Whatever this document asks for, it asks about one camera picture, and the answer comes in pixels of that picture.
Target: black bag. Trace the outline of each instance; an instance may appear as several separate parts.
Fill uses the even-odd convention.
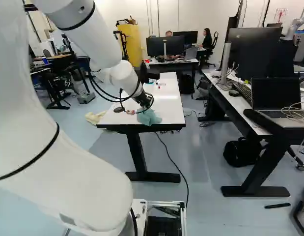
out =
[[[259,142],[239,138],[225,145],[224,158],[233,167],[254,165],[259,158],[262,146]]]
[[[181,94],[194,93],[194,85],[190,75],[181,75],[179,78],[179,91]]]

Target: floor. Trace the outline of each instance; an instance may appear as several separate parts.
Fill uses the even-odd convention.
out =
[[[109,92],[117,91],[103,85]],[[121,171],[133,171],[134,166],[125,135],[97,129],[86,122],[88,112],[98,113],[111,103],[97,97],[91,103],[78,104],[76,98],[67,99],[72,104],[68,111],[48,110],[60,127],[85,150],[110,162]],[[203,113],[202,101],[182,95],[185,114],[192,110]],[[188,235],[229,236],[294,236],[296,227],[291,221],[292,207],[264,209],[264,205],[290,202],[295,206],[304,188],[304,172],[295,169],[295,163],[287,154],[265,185],[285,186],[291,192],[288,199],[224,198],[222,185],[240,185],[251,167],[235,169],[222,156],[224,145],[238,139],[241,134],[230,122],[220,122],[206,128],[199,127],[195,115],[186,117],[187,127],[181,132],[160,134],[171,158],[184,173],[190,187],[187,208]],[[170,163],[165,148],[154,133],[140,135],[147,167],[151,171],[177,170]],[[135,198],[147,200],[186,199],[186,185],[173,183],[133,183]],[[1,236],[60,236],[64,227],[42,214],[35,205],[0,189]],[[72,236],[80,234],[71,232]]]

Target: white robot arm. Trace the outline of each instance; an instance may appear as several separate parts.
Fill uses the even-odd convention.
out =
[[[282,40],[291,41],[294,39],[295,32],[297,29],[304,24],[304,16],[301,19],[294,19],[292,25],[289,27],[288,32]]]
[[[128,94],[138,78],[92,0],[36,0],[91,58],[93,71],[111,67]],[[145,104],[140,86],[134,94]],[[77,146],[40,104],[28,68],[28,29],[20,0],[0,1],[0,187],[37,204],[88,236],[117,236],[133,201],[130,180]]]
[[[93,0],[34,0],[54,24],[74,41],[89,57],[90,68],[96,71],[110,68],[111,83],[125,90],[143,107],[151,97],[144,92],[132,65],[122,60],[120,46],[109,31]]]

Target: marker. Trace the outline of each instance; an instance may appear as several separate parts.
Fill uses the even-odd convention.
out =
[[[268,205],[265,206],[265,209],[273,209],[273,208],[281,208],[281,207],[290,207],[290,203],[282,203],[282,204],[276,204],[276,205]]]

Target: laptop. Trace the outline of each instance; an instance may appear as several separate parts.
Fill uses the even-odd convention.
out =
[[[252,78],[251,89],[254,110],[268,116],[282,127],[304,127],[304,122],[291,120],[281,112],[282,108],[301,102],[299,78]],[[301,103],[293,107],[302,108]],[[304,112],[298,109],[290,109],[291,115],[297,111],[304,117]]]
[[[186,56],[184,60],[191,60],[196,58],[197,55],[197,47],[191,47],[186,50]]]

